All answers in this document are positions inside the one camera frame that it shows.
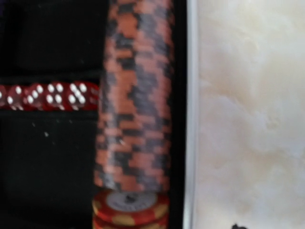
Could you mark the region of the aluminium poker chip case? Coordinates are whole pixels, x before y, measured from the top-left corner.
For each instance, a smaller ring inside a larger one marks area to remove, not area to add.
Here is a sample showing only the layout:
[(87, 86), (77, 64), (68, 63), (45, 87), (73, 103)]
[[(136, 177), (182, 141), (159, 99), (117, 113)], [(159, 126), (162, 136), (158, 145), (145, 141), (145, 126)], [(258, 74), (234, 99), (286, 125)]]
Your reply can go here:
[[(102, 73), (106, 0), (8, 0), (0, 9), (0, 82), (92, 80)], [(183, 226), (186, 1), (174, 2), (175, 75), (169, 228)], [(89, 229), (97, 113), (0, 112), (0, 226)]]

